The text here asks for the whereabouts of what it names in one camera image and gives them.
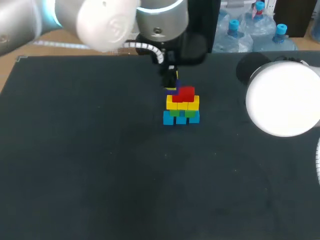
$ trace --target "red block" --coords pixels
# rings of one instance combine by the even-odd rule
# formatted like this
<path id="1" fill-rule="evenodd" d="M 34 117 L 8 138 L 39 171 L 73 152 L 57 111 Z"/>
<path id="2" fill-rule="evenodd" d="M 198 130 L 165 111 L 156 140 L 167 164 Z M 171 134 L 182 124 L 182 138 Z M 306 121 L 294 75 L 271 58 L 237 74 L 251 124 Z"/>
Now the red block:
<path id="1" fill-rule="evenodd" d="M 179 88 L 179 94 L 172 96 L 173 103 L 193 103 L 195 100 L 195 88 L 193 86 L 183 86 Z"/>
<path id="2" fill-rule="evenodd" d="M 181 95 L 173 95 L 172 102 L 173 103 L 183 103 L 184 98 Z"/>
<path id="3" fill-rule="evenodd" d="M 194 102 L 195 88 L 193 86 L 181 87 L 179 95 L 182 96 L 184 102 Z"/>

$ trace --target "blue bottle cap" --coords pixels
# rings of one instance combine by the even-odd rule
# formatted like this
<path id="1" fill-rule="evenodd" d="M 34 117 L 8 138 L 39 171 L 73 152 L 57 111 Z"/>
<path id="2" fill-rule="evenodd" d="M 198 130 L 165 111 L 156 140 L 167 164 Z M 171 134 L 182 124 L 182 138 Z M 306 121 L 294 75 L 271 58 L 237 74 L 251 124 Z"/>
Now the blue bottle cap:
<path id="1" fill-rule="evenodd" d="M 265 3 L 263 1 L 257 1 L 255 3 L 255 8 L 257 11 L 262 11 L 263 9 L 265 9 Z"/>
<path id="2" fill-rule="evenodd" d="M 276 26 L 275 34 L 285 35 L 286 32 L 287 32 L 287 29 L 288 29 L 287 25 L 285 25 L 285 24 L 278 24 L 278 25 Z"/>
<path id="3" fill-rule="evenodd" d="M 237 19 L 231 19 L 229 22 L 229 30 L 238 30 L 239 21 Z"/>

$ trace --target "green block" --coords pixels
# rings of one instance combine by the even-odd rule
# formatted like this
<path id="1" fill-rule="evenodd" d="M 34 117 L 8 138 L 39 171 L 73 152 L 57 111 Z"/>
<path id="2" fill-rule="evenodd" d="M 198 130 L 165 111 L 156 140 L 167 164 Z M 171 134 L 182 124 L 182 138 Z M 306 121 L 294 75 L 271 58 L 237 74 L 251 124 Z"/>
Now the green block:
<path id="1" fill-rule="evenodd" d="M 186 118 L 195 118 L 196 117 L 196 111 L 186 110 L 184 113 L 184 116 Z"/>
<path id="2" fill-rule="evenodd" d="M 180 110 L 170 110 L 170 117 L 180 117 Z"/>

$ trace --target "silver metal cylinder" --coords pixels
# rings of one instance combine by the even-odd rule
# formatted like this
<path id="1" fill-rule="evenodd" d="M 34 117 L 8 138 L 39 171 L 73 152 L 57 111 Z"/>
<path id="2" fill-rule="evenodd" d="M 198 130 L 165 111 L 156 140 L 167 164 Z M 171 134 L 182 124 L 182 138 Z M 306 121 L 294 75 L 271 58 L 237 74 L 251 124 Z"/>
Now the silver metal cylinder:
<path id="1" fill-rule="evenodd" d="M 40 10 L 30 0 L 0 0 L 0 56 L 39 37 Z"/>
<path id="2" fill-rule="evenodd" d="M 189 24 L 187 0 L 142 0 L 136 12 L 140 34 L 154 42 L 180 36 Z"/>

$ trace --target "purple block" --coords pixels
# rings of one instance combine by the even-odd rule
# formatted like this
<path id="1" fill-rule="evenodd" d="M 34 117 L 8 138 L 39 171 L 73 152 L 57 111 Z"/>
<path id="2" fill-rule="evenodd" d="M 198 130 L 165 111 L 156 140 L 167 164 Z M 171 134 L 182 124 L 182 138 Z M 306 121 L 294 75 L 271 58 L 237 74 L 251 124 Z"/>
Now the purple block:
<path id="1" fill-rule="evenodd" d="M 175 82 L 175 88 L 176 90 L 165 90 L 165 94 L 166 95 L 179 95 L 179 88 L 180 88 L 180 80 L 177 79 Z"/>

